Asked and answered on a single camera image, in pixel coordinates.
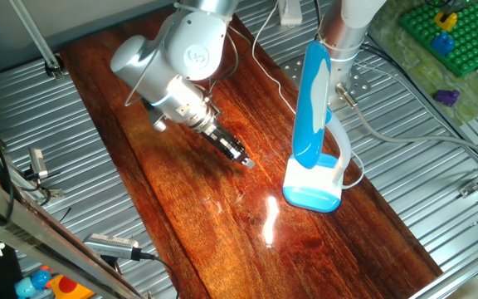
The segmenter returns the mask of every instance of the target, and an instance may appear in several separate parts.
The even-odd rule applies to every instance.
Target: purple block
[[[438,91],[435,101],[440,102],[448,107],[453,106],[461,95],[459,91]]]

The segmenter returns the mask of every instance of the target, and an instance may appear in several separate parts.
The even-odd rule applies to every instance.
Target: blue and white object
[[[289,158],[283,194],[292,204],[318,212],[331,212],[340,204],[344,171],[351,145],[344,127],[328,107],[330,59],[319,42],[307,47],[296,108],[293,155]],[[324,127],[339,146],[336,159],[322,154]]]
[[[296,106],[292,150],[295,158],[307,169],[319,161],[324,142],[324,126],[328,108],[331,63],[328,49],[313,41],[307,46],[304,70]]]
[[[283,195],[290,203],[301,208],[318,212],[331,212],[340,204],[342,194],[342,179],[332,184],[337,159],[328,154],[322,154],[319,163],[313,169],[307,169],[291,156],[287,164]]]

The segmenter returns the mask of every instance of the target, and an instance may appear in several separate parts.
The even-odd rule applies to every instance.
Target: reddish-brown wood surface
[[[185,126],[156,132],[141,103],[124,107],[129,88],[110,71],[110,59],[135,34],[154,39],[171,12],[96,33],[61,55],[159,254],[176,268],[182,298],[406,298],[441,273],[367,179],[344,191],[333,213],[285,201],[294,117],[251,56],[217,83],[213,100],[254,169],[231,163]],[[238,20],[232,26],[251,38]],[[247,44],[231,34],[244,52]],[[293,84],[256,52],[295,105]],[[232,63],[225,50],[222,65]],[[325,145],[338,154],[332,139]],[[358,177],[352,163],[345,183]],[[261,233],[269,196],[280,209],[271,248]]]

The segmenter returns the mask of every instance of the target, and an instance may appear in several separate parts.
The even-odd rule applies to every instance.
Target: cable connector
[[[156,260],[157,257],[153,254],[150,254],[150,253],[147,253],[147,252],[142,252],[142,253],[140,253],[139,258],[140,259],[150,259],[150,260],[154,261],[154,260]]]
[[[353,109],[358,104],[355,102],[354,98],[348,93],[346,87],[344,87],[342,83],[337,84],[335,90],[351,109]]]

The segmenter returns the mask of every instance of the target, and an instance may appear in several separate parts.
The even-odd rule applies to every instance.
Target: blue plastic toy
[[[442,33],[432,41],[431,47],[440,55],[446,56],[455,47],[455,41],[447,36],[447,33]]]
[[[32,274],[31,277],[25,277],[14,285],[18,299],[26,299],[34,295],[37,291],[46,289],[46,284],[51,280],[49,268],[42,267],[41,270]]]

